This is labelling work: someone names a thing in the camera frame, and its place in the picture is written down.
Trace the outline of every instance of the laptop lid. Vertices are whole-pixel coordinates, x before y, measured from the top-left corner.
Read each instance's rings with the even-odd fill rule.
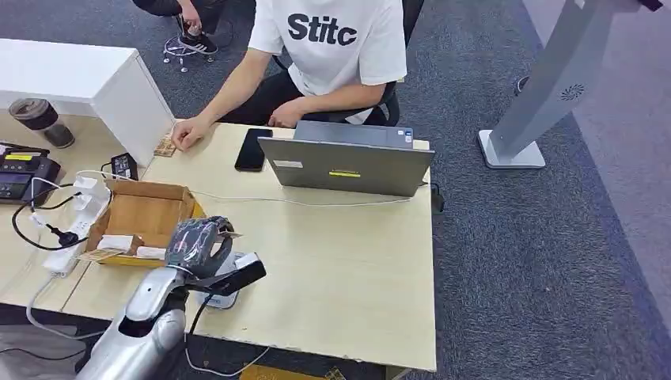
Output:
[[[412,149],[412,128],[378,127],[301,120],[294,139]]]
[[[411,197],[432,150],[259,138],[279,183],[302,188]]]

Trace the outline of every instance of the black glove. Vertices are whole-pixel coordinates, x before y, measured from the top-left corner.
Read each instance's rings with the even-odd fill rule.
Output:
[[[167,265],[184,268],[200,279],[214,276],[233,248],[233,239],[226,237],[222,247],[210,255],[217,236],[226,231],[233,232],[233,225],[222,216],[181,222],[165,250]]]

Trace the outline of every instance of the power strip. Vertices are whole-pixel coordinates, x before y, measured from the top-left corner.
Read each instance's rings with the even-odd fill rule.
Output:
[[[76,233],[79,237],[89,236],[89,230],[91,230],[91,226],[96,222],[96,219],[80,213],[68,231]],[[42,266],[55,276],[67,277],[77,263],[75,257],[79,256],[85,247],[86,243],[84,242],[68,249],[49,252],[49,256],[42,263]]]
[[[107,210],[111,200],[110,190],[101,181],[86,177],[78,177],[74,182],[74,188],[83,194],[75,198],[77,218],[68,231],[74,232],[81,239],[89,236],[91,226]],[[67,277],[77,263],[76,257],[85,250],[85,247],[86,243],[82,242],[70,248],[50,251],[42,266],[54,276]]]

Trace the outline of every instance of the vent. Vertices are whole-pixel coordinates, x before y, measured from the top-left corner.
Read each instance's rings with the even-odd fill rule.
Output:
[[[581,84],[572,85],[571,87],[562,91],[561,99],[563,101],[574,101],[578,99],[585,92],[585,86]]]

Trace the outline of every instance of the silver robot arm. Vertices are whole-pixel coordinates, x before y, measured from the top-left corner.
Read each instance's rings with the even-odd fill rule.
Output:
[[[76,379],[149,378],[184,337],[189,290],[230,295],[264,277],[265,268],[256,258],[243,260],[236,271],[214,275],[231,252],[232,239],[226,233],[232,231],[222,217],[182,222],[166,249],[167,265],[147,274],[96,342]],[[221,237],[222,247],[211,255]]]

